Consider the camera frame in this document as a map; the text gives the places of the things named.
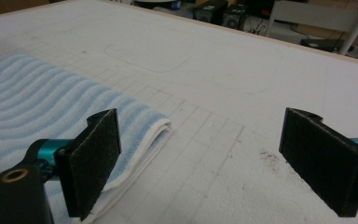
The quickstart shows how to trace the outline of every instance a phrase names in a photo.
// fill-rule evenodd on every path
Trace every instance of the workbench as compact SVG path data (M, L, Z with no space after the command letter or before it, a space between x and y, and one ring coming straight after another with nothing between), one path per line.
M100 0L0 15L22 52L166 114L173 135L96 223L358 223L279 153L286 107L358 137L358 60Z

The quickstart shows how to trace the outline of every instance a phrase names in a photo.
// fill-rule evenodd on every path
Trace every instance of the table surface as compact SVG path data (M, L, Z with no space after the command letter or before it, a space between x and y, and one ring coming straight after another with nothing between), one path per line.
M358 60L108 1L0 15L26 52L165 113L173 135L96 223L358 223L279 153L286 107L358 136Z

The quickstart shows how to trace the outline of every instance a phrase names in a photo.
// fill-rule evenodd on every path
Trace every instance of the white table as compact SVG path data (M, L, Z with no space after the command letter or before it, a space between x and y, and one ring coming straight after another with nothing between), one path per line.
M163 113L174 134L97 223L358 223L279 153L284 109L358 136L358 60L104 1L0 16L27 52Z

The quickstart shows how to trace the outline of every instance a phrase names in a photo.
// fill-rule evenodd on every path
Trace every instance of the blue striped towel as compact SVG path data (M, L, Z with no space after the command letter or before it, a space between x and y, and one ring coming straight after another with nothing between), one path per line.
M86 118L117 108L122 153L103 193L85 222L92 222L118 200L168 138L170 121L146 105L23 54L0 61L0 172L24 157L37 139L71 139ZM46 191L56 223L68 217L58 181Z

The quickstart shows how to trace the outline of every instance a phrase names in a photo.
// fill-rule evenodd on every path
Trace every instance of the floor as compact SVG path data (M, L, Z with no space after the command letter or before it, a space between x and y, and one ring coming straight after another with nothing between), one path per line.
M124 4L131 4L130 0L122 1ZM164 7L155 7L154 10L192 19L193 8L193 4L182 3L181 8L179 10L169 10ZM268 20L261 19L255 16L249 16L245 21L243 31L248 33L254 33L255 35L264 35L268 23ZM271 38L298 45L301 39L319 39L319 37L317 36L303 35L301 33L296 32L296 24L279 22L274 23L274 28L271 31ZM348 52L347 56L358 59L358 46L354 46L354 49Z

